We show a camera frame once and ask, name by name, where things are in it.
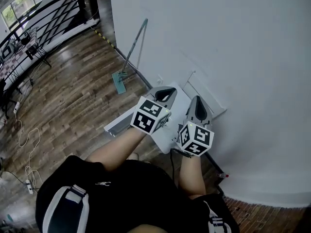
yellow black tape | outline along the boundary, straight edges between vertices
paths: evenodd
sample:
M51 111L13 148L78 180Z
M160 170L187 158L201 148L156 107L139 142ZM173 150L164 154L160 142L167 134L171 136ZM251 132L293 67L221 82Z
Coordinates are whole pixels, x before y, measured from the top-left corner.
M100 32L98 32L97 30L94 30L96 34L98 34L101 38L103 38L106 42L108 42L110 44L110 46L113 47L113 49L115 49L116 47L111 43L111 41L109 41L109 39L107 39L105 36L103 36Z

marker cube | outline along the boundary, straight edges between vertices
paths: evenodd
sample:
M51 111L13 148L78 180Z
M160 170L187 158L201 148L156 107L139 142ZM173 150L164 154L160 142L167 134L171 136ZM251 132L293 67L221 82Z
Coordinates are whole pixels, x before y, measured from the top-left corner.
M152 134L164 126L171 114L169 109L145 97L140 97L131 125L147 134Z
M179 137L182 151L201 156L211 148L214 132L188 121L179 131Z

mop head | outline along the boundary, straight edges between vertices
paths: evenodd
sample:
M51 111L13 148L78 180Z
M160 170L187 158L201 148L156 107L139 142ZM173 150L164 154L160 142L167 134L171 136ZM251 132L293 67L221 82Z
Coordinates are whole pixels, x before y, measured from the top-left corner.
M115 83L115 87L117 89L118 94L122 94L126 92L126 89L125 89L125 86L122 80L122 77L126 75L127 75L126 72L123 72L123 73L115 72L114 74L112 74L113 83Z

shoe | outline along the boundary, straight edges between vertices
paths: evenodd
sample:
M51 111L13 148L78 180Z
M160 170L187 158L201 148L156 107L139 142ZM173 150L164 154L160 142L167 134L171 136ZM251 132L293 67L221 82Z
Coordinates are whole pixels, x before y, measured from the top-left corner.
M137 153L131 153L127 160L139 161L139 155Z
M186 116L184 124L190 121L208 130L212 129L212 112L200 96L195 96L192 99Z
M175 101L176 96L177 96L176 88L170 86L161 86L152 88L146 95L146 98L154 100L157 104L170 110Z

power strip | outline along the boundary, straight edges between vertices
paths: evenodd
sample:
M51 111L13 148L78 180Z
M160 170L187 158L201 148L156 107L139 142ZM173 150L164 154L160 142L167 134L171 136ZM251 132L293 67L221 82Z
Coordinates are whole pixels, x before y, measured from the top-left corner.
M13 111L15 115L16 115L18 109L19 109L19 106L20 106L20 103L17 102L16 105L15 105L14 111Z
M28 191L30 194L34 194L34 188L33 186L31 185L30 181L29 180L26 180L26 185L27 185L27 188L28 188Z

